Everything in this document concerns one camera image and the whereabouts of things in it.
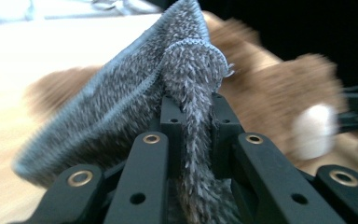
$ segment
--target fuzzy texture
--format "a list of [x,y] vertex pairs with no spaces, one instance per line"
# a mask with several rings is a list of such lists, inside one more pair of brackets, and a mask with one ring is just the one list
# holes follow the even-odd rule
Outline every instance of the fuzzy texture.
[[234,74],[225,80],[221,93],[247,132],[262,133],[271,139],[294,164],[296,151],[294,120],[317,104],[331,105],[337,112],[347,110],[335,65],[320,55],[304,55],[265,69]]
[[215,180],[209,167],[212,93],[227,74],[226,59],[210,44],[199,5],[180,0],[57,113],[19,155],[14,171],[48,187],[79,163],[114,166],[158,116],[167,92],[186,116],[185,166],[177,186],[187,220],[238,223],[229,182]]

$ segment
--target gray fuzzy cloth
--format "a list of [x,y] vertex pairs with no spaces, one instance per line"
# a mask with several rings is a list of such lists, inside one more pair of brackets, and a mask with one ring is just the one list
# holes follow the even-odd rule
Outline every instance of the gray fuzzy cloth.
[[[13,169],[48,187],[79,163],[110,168],[126,159],[135,137],[158,116],[162,95],[169,94],[186,116],[186,155],[176,185],[187,221],[238,223],[229,181],[214,179],[209,159],[212,93],[228,73],[197,1],[180,0],[63,107]],[[170,211],[170,220],[177,221],[178,212]]]

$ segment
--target mounting hole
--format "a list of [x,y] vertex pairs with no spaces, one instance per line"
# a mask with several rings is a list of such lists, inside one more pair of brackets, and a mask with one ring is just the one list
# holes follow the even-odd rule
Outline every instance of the mounting hole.
[[246,136],[246,141],[252,143],[252,144],[262,144],[263,139],[257,135],[248,135]]
[[308,203],[307,198],[304,197],[304,195],[302,195],[302,194],[292,194],[292,199],[296,203],[300,203],[300,204],[307,204]]
[[330,172],[330,177],[341,185],[347,187],[357,187],[358,180],[351,174],[344,171],[333,170]]
[[132,194],[130,197],[130,202],[132,204],[140,204],[146,200],[146,196],[143,193]]
[[149,134],[144,137],[144,142],[147,144],[156,144],[159,142],[159,136],[156,134]]
[[80,187],[89,183],[92,179],[91,171],[78,171],[68,178],[68,185],[71,187]]

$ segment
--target table surface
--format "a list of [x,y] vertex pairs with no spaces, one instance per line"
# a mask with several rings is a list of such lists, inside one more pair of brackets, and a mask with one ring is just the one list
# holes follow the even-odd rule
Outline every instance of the table surface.
[[[45,192],[19,179],[10,169],[13,156],[44,123],[27,114],[22,100],[26,87],[53,71],[106,63],[158,18],[147,15],[0,25],[0,223],[26,219]],[[337,138],[344,148],[340,154],[356,157],[352,154],[356,154],[353,149],[358,148],[358,141],[343,135]],[[304,169],[314,173],[328,160],[305,164]],[[351,168],[358,168],[358,159],[352,164]]]

